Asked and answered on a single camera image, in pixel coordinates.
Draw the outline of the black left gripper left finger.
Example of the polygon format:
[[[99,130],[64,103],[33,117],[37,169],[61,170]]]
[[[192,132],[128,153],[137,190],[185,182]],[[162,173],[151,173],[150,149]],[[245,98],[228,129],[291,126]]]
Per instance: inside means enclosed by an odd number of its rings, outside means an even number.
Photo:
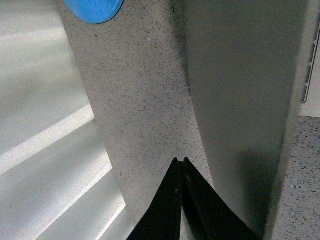
[[[171,162],[149,208],[129,240],[179,240],[184,180],[181,162]]]

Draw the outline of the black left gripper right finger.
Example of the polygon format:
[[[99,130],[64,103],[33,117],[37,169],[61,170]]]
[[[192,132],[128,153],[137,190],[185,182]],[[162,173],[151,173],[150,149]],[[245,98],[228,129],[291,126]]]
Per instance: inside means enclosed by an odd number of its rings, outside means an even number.
[[[186,157],[181,163],[182,207],[195,240],[260,240]]]

